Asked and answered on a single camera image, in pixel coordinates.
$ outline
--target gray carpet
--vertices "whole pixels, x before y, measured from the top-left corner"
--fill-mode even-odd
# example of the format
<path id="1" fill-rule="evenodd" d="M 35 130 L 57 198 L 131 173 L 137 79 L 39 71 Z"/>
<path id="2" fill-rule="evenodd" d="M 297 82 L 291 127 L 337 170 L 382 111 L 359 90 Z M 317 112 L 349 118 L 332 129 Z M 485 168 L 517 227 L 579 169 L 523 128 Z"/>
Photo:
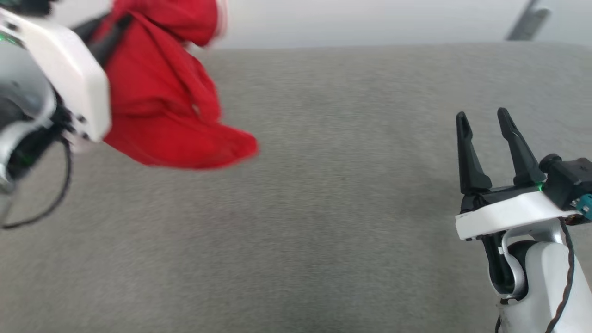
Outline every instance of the gray carpet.
<path id="1" fill-rule="evenodd" d="M 215 51 L 229 124 L 260 155 L 222 171 L 75 158 L 64 205 L 0 233 L 0 332 L 493 332 L 482 246 L 457 239 L 455 114 L 494 184 L 496 110 L 535 156 L 592 157 L 592 53 L 550 44 Z M 11 220 L 62 179 L 56 147 Z M 573 229 L 592 276 L 592 227 Z"/>

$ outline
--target red cloth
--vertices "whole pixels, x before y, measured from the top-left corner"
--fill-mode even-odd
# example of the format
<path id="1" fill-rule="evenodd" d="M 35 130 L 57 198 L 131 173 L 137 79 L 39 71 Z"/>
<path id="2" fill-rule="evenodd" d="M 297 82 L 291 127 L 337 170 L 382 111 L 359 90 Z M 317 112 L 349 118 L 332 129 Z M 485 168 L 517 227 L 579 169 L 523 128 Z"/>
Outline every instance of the red cloth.
<path id="1" fill-rule="evenodd" d="M 257 152 L 256 139 L 222 125 L 220 102 L 202 64 L 183 47 L 206 46 L 219 20 L 216 0 L 115 0 L 95 38 L 126 13 L 128 27 L 105 71 L 112 128 L 105 142 L 154 166 L 203 169 Z"/>

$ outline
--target black cable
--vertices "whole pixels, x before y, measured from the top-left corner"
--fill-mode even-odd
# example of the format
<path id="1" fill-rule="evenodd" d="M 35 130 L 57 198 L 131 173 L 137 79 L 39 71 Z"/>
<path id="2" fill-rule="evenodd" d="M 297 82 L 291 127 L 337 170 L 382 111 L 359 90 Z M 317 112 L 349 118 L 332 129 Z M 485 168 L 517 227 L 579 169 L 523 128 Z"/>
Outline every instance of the black cable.
<path id="1" fill-rule="evenodd" d="M 563 297 L 562 297 L 561 303 L 559 303 L 559 306 L 557 306 L 557 311 L 555 311 L 555 316 L 553 317 L 553 319 L 551 319 L 551 321 L 549 322 L 549 325 L 547 325 L 547 329 L 545 330 L 545 333 L 552 333 L 553 330 L 555 329 L 557 322 L 559 322 L 559 319 L 561 319 L 561 315 L 563 314 L 563 312 L 565 310 L 565 307 L 567 305 L 567 301 L 570 299 L 571 288 L 574 285 L 574 271 L 575 271 L 574 244 L 571 241 L 570 232 L 569 232 L 569 230 L 567 230 L 567 225 L 565 225 L 565 221 L 563 219 L 560 219 L 559 222 L 561 224 L 561 230 L 565 234 L 565 243 L 566 243 L 567 250 L 568 250 L 567 261 L 569 264 L 569 268 L 567 269 L 567 284 L 565 285 L 565 288 L 563 289 Z M 496 323 L 496 333 L 500 332 L 500 327 L 501 327 L 501 317 L 498 317 L 497 323 Z"/>
<path id="2" fill-rule="evenodd" d="M 11 230 L 21 228 L 23 226 L 33 225 L 49 216 L 51 213 L 53 213 L 54 210 L 56 210 L 56 208 L 58 208 L 58 206 L 60 206 L 60 204 L 66 197 L 66 193 L 70 188 L 70 182 L 72 180 L 72 150 L 70 148 L 70 142 L 68 142 L 68 140 L 66 140 L 65 138 L 61 138 L 60 142 L 63 144 L 64 153 L 66 154 L 66 178 L 64 179 L 64 183 L 62 185 L 60 193 L 58 194 L 54 202 L 44 212 L 30 219 L 22 220 L 9 225 L 2 225 L 2 229 Z"/>

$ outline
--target gray tabletop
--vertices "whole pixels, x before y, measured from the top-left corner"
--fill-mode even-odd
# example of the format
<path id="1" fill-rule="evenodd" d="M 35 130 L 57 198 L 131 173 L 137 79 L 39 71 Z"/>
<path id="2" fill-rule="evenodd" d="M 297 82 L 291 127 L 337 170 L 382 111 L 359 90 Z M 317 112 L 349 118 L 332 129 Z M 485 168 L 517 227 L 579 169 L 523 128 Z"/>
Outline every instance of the gray tabletop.
<path id="1" fill-rule="evenodd" d="M 466 44 L 200 54 L 260 155 L 221 171 L 75 158 L 63 206 L 0 233 L 0 332 L 492 332 L 482 246 L 456 237 L 455 114 L 495 185 L 496 110 L 537 158 L 592 157 L 592 53 Z M 43 209 L 63 155 L 27 179 Z M 592 228 L 572 229 L 592 276 Z"/>

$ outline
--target white wall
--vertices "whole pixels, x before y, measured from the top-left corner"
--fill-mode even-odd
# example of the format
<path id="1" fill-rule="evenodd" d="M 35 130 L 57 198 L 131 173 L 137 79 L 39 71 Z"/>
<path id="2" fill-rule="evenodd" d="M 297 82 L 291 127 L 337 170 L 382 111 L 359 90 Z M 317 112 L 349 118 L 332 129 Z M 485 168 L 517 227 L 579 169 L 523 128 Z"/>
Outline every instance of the white wall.
<path id="1" fill-rule="evenodd" d="M 65 24 L 107 10 L 110 0 L 62 0 Z M 230 26 L 217 47 L 308 47 L 501 41 L 527 0 L 229 0 Z M 592 44 L 582 31 L 590 0 L 543 0 L 553 14 L 541 40 Z"/>

